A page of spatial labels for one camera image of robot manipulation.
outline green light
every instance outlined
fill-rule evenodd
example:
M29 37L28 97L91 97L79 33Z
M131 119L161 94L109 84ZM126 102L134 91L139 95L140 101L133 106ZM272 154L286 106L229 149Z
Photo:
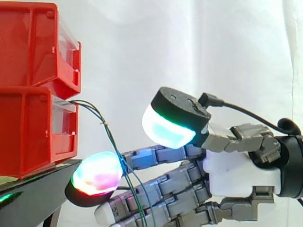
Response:
M3 202L3 201L5 201L5 200L7 200L7 199L10 198L12 195L13 195L13 194L7 194L7 195L5 195L5 196L3 196L3 197L0 197L0 202Z
M188 144L196 133L188 128L174 124L148 106L142 118L143 129L155 143L172 149Z

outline black shelf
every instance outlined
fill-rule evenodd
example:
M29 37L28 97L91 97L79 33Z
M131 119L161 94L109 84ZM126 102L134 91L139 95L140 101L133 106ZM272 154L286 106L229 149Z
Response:
M0 227L36 227L65 202L64 190L82 160L68 160L54 170L0 185Z

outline white fingertip pad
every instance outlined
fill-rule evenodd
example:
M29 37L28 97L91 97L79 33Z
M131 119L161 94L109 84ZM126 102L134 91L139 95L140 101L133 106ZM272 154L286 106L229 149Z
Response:
M100 205L95 210L95 218L100 227L108 227L116 223L114 214L108 202Z

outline white backdrop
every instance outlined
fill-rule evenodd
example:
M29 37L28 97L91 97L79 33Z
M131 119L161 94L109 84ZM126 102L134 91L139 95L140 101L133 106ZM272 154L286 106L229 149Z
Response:
M303 126L300 64L303 35L296 0L55 0L82 42L82 94L109 122L121 151L153 145L142 114L161 86L192 95L213 93L272 122ZM227 109L210 109L230 127L254 122ZM78 158L112 150L98 121L80 113ZM147 181L177 164L140 171ZM97 227L92 209L66 202L59 227ZM301 227L303 208L276 198L257 223L220 227Z

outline black fingertip cap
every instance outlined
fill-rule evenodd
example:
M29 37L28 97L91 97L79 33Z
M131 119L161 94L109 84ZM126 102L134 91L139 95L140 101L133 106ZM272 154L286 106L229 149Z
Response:
M76 188L74 188L71 181L69 181L69 183L65 187L66 198L72 204L78 207L94 207L101 205L109 201L113 193L114 191L99 196L89 196L79 192Z
M159 89L151 107L166 120L196 132L201 132L211 119L195 97L169 87Z

